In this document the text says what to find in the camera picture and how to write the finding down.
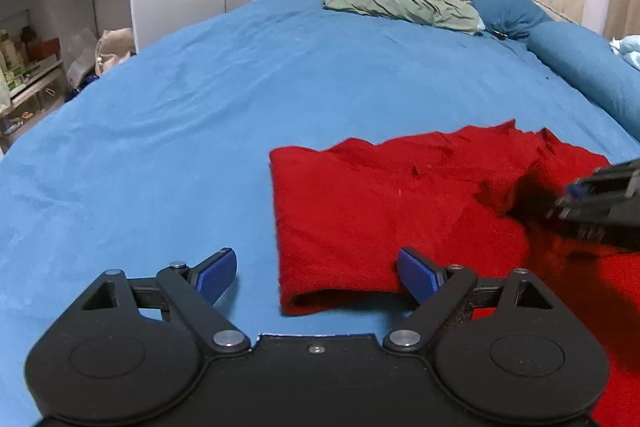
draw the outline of pillow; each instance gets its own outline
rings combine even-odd
[[[460,0],[324,0],[330,10],[401,19],[475,34],[484,30],[478,12]]]
[[[487,31],[523,40],[530,31],[551,19],[533,0],[472,0]]]
[[[527,47],[640,140],[640,71],[606,39],[571,22],[546,22],[531,31]]]

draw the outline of blue pillow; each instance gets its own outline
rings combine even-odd
[[[531,31],[527,47],[640,140],[640,71],[606,39],[571,22],[546,22]]]
[[[533,0],[472,0],[487,31],[523,40],[530,31],[551,19]]]

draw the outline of green pillow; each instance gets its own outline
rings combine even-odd
[[[478,12],[460,0],[324,0],[329,10],[402,19],[475,34],[484,29]]]

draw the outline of metal screw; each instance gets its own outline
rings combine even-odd
[[[412,347],[422,340],[420,333],[412,330],[396,330],[389,335],[392,344],[400,347]]]
[[[321,346],[320,344],[311,344],[309,346],[309,352],[314,355],[320,355],[325,352],[325,349],[324,346]]]
[[[236,347],[244,341],[244,333],[238,330],[222,330],[213,335],[213,342],[222,347]]]

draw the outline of red fabric fold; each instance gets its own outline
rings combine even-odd
[[[401,292],[395,260],[405,246],[484,277],[529,267],[609,353],[596,419],[640,425],[640,256],[562,239],[533,219],[566,184],[607,165],[603,156],[510,121],[379,145],[348,139],[324,152],[286,147],[270,157],[285,312]]]

